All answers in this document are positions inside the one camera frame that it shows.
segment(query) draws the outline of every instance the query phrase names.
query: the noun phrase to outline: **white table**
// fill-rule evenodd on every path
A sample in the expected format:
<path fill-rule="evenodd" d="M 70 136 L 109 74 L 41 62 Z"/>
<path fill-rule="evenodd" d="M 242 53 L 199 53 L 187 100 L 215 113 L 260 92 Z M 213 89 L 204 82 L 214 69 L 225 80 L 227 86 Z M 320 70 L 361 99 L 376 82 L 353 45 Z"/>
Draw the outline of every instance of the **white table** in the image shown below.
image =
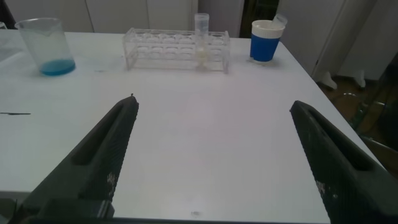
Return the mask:
<path fill-rule="evenodd" d="M 15 36 L 16 31 L 1 31 Z M 77 68 L 43 77 L 29 54 L 0 63 L 0 192 L 30 192 L 119 100 L 140 108 L 115 217 L 328 223 L 289 109 L 314 106 L 374 156 L 279 44 L 248 62 L 232 39 L 230 73 L 125 71 L 120 34 L 67 33 Z"/>

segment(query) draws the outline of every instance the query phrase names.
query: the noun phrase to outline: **blue cup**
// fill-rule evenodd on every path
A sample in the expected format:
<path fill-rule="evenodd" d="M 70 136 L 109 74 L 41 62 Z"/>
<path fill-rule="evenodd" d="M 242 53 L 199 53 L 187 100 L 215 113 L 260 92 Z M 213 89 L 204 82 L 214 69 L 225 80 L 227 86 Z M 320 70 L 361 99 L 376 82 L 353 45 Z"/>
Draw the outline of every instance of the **blue cup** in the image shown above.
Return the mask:
<path fill-rule="evenodd" d="M 257 62 L 269 62 L 275 54 L 285 26 L 272 27 L 272 21 L 254 21 L 251 28 L 250 57 Z"/>

